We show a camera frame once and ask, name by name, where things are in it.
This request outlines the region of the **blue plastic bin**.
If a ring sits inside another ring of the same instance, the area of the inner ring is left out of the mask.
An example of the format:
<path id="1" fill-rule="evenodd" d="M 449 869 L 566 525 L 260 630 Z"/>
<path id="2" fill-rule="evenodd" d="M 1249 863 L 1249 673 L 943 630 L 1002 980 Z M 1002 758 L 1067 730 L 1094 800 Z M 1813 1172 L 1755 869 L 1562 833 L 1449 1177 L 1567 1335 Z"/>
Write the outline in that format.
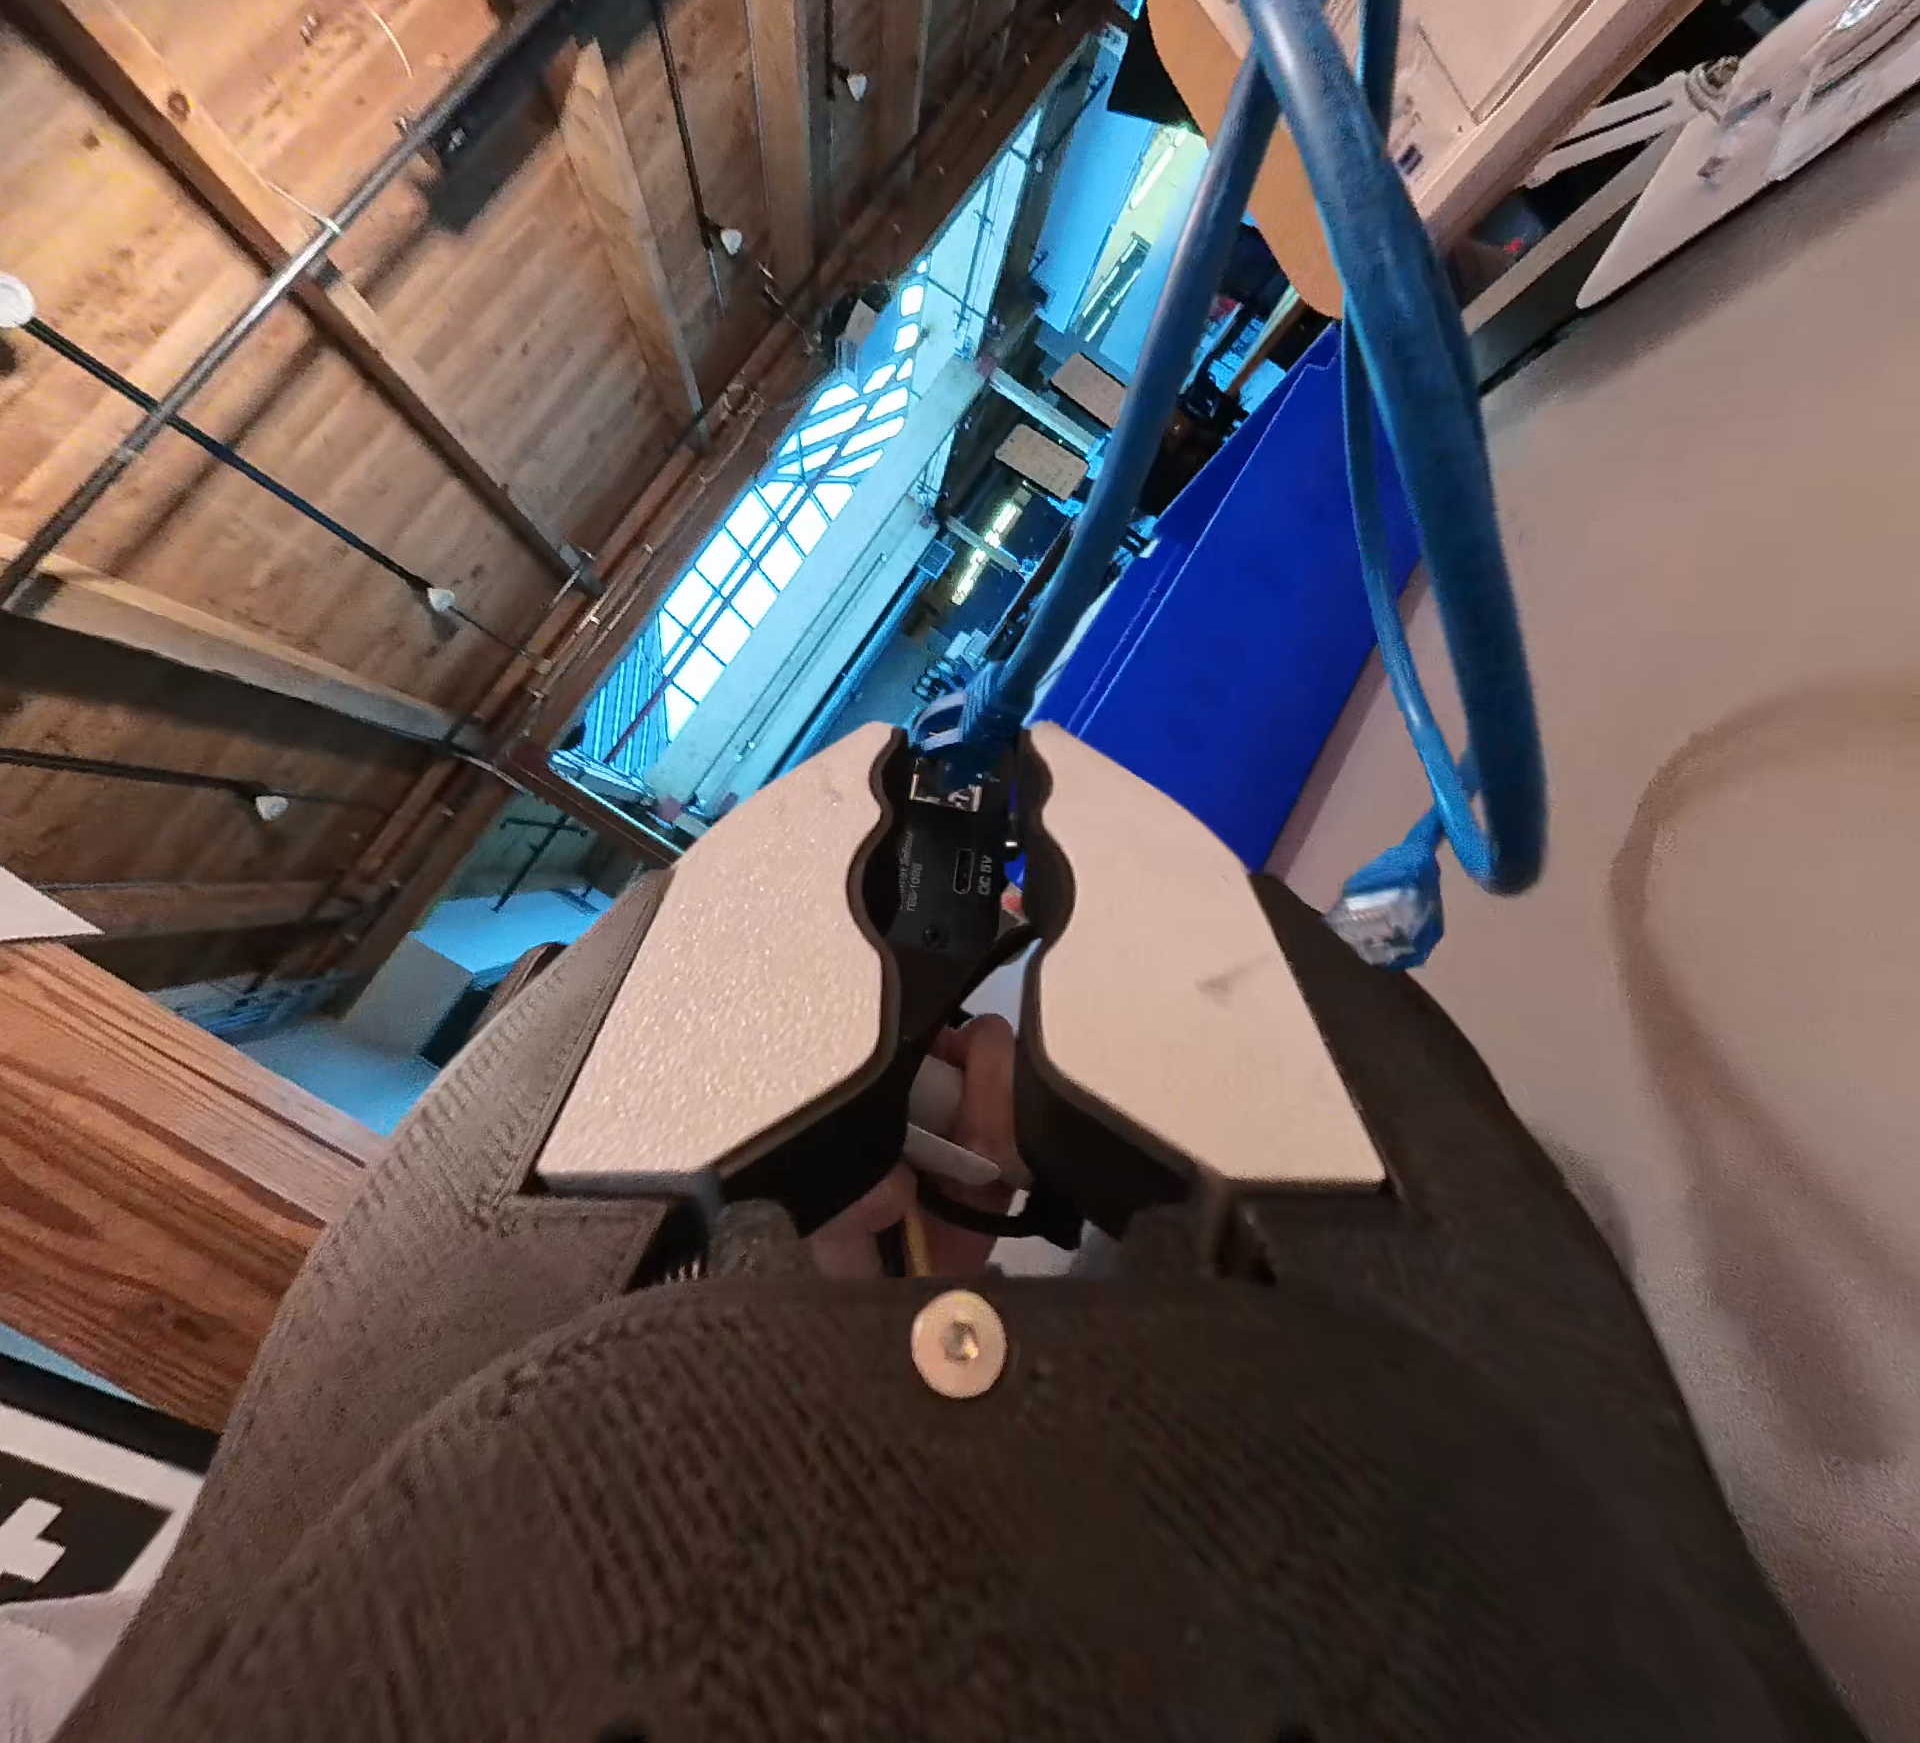
<path id="1" fill-rule="evenodd" d="M 1377 637 L 1320 332 L 1160 517 L 1031 722 L 1056 722 L 1264 869 Z"/>

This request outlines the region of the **black network switch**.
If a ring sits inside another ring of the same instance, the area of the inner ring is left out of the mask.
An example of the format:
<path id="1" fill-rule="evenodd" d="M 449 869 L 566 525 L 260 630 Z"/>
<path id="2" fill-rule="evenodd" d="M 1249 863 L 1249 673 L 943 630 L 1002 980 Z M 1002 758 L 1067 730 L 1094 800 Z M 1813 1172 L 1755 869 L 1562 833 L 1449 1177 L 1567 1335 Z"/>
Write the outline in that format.
<path id="1" fill-rule="evenodd" d="M 954 762 L 904 742 L 880 771 L 891 809 L 871 914 L 895 962 L 976 971 L 1002 926 L 1018 853 L 1014 762 L 964 778 Z"/>

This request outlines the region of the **person's left hand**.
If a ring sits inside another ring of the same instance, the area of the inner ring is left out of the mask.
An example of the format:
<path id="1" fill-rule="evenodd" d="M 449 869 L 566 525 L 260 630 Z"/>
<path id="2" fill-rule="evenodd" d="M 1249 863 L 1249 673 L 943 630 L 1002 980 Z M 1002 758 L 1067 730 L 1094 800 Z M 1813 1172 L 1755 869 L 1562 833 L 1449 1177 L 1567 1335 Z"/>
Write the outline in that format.
<path id="1" fill-rule="evenodd" d="M 983 1012 L 940 1031 L 931 1059 L 959 1077 L 948 1141 L 995 1166 L 992 1186 L 948 1186 L 948 1193 L 978 1214 L 1007 1215 L 1014 1191 L 1007 1186 L 1021 1166 L 1014 1146 L 1014 1031 Z M 813 1268 L 829 1280 L 884 1277 L 880 1234 L 919 1215 L 931 1277 L 978 1277 L 991 1272 L 992 1236 L 928 1219 L 916 1202 L 916 1172 L 895 1164 L 862 1200 L 807 1241 Z"/>

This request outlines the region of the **wooden post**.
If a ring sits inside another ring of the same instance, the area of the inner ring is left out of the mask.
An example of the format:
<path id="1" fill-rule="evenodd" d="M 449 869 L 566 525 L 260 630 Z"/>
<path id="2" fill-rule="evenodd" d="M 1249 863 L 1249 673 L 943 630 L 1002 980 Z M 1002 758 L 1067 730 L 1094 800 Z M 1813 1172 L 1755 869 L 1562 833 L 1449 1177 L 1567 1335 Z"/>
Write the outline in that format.
<path id="1" fill-rule="evenodd" d="M 224 1429 L 387 1139 L 57 941 L 3 946 L 3 1326 Z"/>

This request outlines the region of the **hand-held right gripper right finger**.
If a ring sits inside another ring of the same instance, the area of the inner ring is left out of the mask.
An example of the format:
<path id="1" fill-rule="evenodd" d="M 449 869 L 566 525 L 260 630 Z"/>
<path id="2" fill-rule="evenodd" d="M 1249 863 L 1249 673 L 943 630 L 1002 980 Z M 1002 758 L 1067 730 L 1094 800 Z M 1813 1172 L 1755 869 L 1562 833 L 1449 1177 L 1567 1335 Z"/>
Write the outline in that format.
<path id="1" fill-rule="evenodd" d="M 1018 1149 L 1075 1223 L 1122 1241 L 1244 1200 L 1367 1202 L 1387 1160 L 1275 920 L 1225 845 L 1059 724 L 1021 736 Z"/>

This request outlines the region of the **grey desk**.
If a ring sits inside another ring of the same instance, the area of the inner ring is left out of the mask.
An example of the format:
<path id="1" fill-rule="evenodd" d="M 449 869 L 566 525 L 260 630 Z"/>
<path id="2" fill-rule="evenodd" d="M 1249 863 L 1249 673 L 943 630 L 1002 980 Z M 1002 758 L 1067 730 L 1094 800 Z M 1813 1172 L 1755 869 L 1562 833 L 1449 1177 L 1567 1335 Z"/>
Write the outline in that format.
<path id="1" fill-rule="evenodd" d="M 1547 863 L 1424 984 L 1636 1287 L 1873 1741 L 1916 1738 L 1916 98 L 1484 398 Z"/>

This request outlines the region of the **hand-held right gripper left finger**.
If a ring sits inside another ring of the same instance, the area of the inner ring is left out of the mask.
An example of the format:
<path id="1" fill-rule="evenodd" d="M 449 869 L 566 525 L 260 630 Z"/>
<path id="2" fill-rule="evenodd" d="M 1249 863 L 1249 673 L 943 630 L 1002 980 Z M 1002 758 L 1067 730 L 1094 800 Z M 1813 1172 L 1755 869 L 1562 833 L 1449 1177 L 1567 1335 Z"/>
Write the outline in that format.
<path id="1" fill-rule="evenodd" d="M 735 808 L 669 875 L 545 1134 L 556 1197 L 714 1219 L 776 1202 L 813 1234 L 904 1146 L 891 898 L 904 736 L 864 724 Z"/>

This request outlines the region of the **framed black white sign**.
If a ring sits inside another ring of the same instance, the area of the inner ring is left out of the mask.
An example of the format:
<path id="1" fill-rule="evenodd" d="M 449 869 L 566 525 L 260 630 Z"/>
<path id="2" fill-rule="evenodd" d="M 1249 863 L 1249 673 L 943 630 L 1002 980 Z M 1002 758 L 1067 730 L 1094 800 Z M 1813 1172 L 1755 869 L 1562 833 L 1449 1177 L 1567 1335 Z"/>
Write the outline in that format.
<path id="1" fill-rule="evenodd" d="M 3 1605 L 144 1595 L 216 1438 L 3 1357 Z"/>

